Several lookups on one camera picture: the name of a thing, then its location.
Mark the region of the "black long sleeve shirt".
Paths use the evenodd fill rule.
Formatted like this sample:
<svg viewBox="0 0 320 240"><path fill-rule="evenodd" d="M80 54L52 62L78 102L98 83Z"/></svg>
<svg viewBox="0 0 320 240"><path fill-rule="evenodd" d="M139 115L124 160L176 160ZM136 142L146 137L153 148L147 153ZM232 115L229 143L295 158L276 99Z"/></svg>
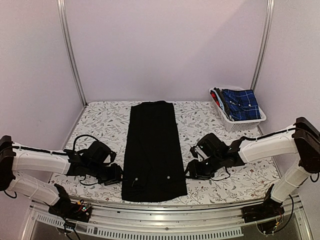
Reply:
<svg viewBox="0 0 320 240"><path fill-rule="evenodd" d="M156 101L132 106L121 198L157 203L187 194L174 105Z"/></svg>

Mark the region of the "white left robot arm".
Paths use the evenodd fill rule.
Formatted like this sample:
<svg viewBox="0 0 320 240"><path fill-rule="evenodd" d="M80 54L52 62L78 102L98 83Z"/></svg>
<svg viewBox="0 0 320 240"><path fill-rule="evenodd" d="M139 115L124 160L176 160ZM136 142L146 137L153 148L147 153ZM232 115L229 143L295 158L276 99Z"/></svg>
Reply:
<svg viewBox="0 0 320 240"><path fill-rule="evenodd" d="M74 205L62 186L45 183L23 171L90 176L97 184L107 186L122 180L122 168L114 162L116 155L98 139L85 149L53 151L21 145L4 135L0 138L0 189L54 205L63 217L70 217L75 211Z"/></svg>

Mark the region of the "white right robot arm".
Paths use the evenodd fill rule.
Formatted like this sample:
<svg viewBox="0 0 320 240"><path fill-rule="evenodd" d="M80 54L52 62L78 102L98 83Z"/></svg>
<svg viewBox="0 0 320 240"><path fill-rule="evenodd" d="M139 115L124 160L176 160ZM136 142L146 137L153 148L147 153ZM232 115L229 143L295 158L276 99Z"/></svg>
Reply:
<svg viewBox="0 0 320 240"><path fill-rule="evenodd" d="M244 166L257 160L282 155L297 155L298 159L285 175L273 184L259 206L262 218L269 218L293 191L313 174L320 172L320 132L305 117L294 124L260 137L242 136L230 145L214 133L205 135L190 152L194 157L185 169L189 179L208 180L221 168Z"/></svg>

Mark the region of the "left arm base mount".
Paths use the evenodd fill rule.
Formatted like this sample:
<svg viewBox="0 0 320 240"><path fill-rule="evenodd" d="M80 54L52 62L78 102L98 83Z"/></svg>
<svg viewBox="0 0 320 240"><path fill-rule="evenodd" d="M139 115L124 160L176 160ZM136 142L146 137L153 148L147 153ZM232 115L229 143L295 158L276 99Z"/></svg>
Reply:
<svg viewBox="0 0 320 240"><path fill-rule="evenodd" d="M54 184L58 191L58 201L50 205L48 212L62 219L70 219L88 223L92 214L92 204L83 199L72 202L66 190L58 184Z"/></svg>

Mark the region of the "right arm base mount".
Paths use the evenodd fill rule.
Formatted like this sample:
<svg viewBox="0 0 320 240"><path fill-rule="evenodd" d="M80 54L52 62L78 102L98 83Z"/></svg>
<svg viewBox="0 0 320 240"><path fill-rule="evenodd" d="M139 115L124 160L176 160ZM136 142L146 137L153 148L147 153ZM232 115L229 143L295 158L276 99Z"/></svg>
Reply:
<svg viewBox="0 0 320 240"><path fill-rule="evenodd" d="M241 208L242 219L244 219L245 223L272 218L270 221L257 224L257 229L264 235L270 235L276 232L285 213L283 204L271 199L272 187L273 185L266 192L262 203Z"/></svg>

